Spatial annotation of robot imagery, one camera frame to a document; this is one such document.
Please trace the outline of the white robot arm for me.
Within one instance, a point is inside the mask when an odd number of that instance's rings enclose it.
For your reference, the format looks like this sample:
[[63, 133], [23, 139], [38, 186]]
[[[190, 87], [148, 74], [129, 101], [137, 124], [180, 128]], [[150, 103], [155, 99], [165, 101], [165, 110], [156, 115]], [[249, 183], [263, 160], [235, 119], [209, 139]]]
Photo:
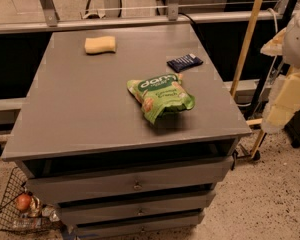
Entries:
[[300, 110], [300, 10], [287, 26], [263, 45], [261, 53], [282, 56], [292, 71], [279, 75], [270, 90], [261, 128], [268, 134], [277, 133]]

